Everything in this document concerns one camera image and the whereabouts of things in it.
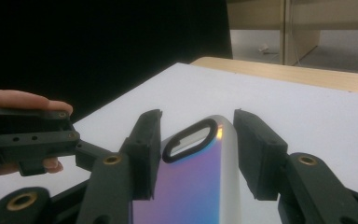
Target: iridescent phone case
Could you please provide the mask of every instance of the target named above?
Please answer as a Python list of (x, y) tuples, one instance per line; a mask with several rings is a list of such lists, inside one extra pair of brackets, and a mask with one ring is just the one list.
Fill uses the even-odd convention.
[(163, 141), (154, 199), (133, 202), (133, 223), (241, 223), (237, 144), (221, 116)]

